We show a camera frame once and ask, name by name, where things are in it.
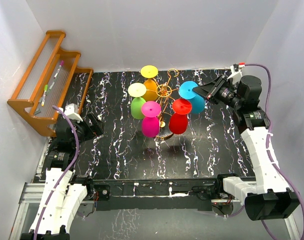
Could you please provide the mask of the red wine glass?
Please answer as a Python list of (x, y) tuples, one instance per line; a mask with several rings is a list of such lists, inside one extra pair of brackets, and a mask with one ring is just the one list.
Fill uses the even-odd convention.
[(180, 135), (187, 130), (187, 115), (191, 112), (192, 105), (188, 100), (180, 98), (173, 102), (172, 108), (174, 114), (170, 118), (169, 129), (174, 134)]

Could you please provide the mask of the pink wine glass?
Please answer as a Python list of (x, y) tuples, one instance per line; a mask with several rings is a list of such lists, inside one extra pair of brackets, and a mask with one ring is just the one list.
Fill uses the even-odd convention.
[(160, 105), (155, 101), (147, 101), (142, 105), (141, 112), (144, 115), (142, 120), (143, 135), (149, 138), (156, 137), (160, 131), (160, 122), (158, 119), (161, 113)]

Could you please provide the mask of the purple capped marker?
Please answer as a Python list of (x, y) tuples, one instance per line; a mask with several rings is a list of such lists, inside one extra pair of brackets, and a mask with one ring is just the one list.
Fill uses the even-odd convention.
[(60, 69), (62, 68), (63, 65), (64, 65), (64, 61), (62, 60), (62, 61), (60, 62), (60, 64), (59, 64), (59, 67), (58, 67), (56, 73), (54, 74), (53, 79), (56, 79), (56, 78), (57, 78), (57, 76), (58, 76), (58, 74), (59, 74), (59, 72), (60, 72)]

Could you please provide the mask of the wooden tiered shelf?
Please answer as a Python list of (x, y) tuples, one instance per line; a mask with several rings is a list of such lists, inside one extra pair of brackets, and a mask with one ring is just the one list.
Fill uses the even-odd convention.
[[(74, 74), (85, 74), (87, 76), (86, 84), (81, 88), (81, 100), (77, 104), (78, 112), (81, 113), (94, 73), (92, 68), (78, 66), (81, 57), (80, 52), (62, 48), (61, 44), (65, 36), (65, 32), (62, 30), (46, 32), (12, 97), (7, 101), (8, 105), (18, 115), (44, 137), (54, 137), (56, 135), (54, 125), (59, 114), (52, 106), (59, 108), (63, 106)], [(64, 65), (57, 78), (53, 79), (61, 61), (64, 61)], [(48, 85), (48, 90), (45, 105), (41, 106), (45, 85)], [(36, 111), (41, 111), (41, 113), (34, 115)]]

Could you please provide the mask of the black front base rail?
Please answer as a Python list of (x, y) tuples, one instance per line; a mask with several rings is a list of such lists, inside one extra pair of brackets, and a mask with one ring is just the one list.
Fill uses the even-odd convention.
[(92, 180), (82, 204), (96, 211), (193, 209), (230, 205), (215, 178)]

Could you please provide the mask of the orange wine glass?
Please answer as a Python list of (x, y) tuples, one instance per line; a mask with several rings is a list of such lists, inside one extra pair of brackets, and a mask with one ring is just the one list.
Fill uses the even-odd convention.
[(156, 89), (158, 83), (155, 81), (155, 77), (158, 75), (157, 67), (153, 65), (146, 65), (140, 70), (141, 75), (146, 78), (143, 85), (146, 87), (146, 93), (142, 96), (145, 101), (155, 101), (158, 98)]

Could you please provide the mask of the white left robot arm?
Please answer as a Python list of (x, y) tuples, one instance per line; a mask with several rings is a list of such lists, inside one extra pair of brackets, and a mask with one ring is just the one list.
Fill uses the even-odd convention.
[(46, 156), (46, 179), (36, 217), (22, 240), (68, 240), (81, 202), (94, 196), (89, 176), (74, 175), (80, 144), (104, 133), (104, 123), (92, 113), (90, 123), (63, 115)]

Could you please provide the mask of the green capped marker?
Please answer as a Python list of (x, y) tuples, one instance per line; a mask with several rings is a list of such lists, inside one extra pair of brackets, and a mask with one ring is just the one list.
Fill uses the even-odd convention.
[(43, 92), (43, 96), (42, 96), (42, 100), (41, 100), (41, 106), (42, 107), (45, 105), (47, 90), (48, 90), (48, 85), (46, 84), (45, 87), (44, 87), (44, 92)]

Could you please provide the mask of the blue wine glass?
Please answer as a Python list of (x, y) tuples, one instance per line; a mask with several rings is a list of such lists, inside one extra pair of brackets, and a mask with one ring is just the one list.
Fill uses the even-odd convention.
[(194, 81), (185, 81), (179, 88), (179, 95), (191, 103), (192, 114), (199, 114), (205, 109), (205, 100), (193, 91), (197, 86), (198, 84)]

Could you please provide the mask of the green wine glass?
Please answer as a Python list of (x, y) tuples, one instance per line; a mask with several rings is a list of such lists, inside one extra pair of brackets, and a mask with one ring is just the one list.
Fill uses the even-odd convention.
[(142, 96), (146, 93), (146, 87), (139, 82), (133, 83), (128, 87), (128, 93), (132, 97), (131, 115), (133, 118), (141, 120), (145, 116), (142, 114), (142, 105), (146, 102)]

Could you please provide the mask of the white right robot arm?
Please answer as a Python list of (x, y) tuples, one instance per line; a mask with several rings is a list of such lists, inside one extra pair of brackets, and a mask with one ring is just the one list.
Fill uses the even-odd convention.
[(249, 185), (234, 173), (220, 174), (215, 194), (222, 199), (235, 197), (245, 206), (252, 221), (288, 218), (299, 206), (299, 199), (275, 169), (276, 162), (270, 159), (272, 147), (266, 145), (270, 121), (258, 105), (261, 80), (245, 75), (234, 86), (226, 76), (220, 75), (192, 91), (212, 104), (224, 103), (233, 109), (234, 124), (247, 147), (255, 174), (255, 185)]

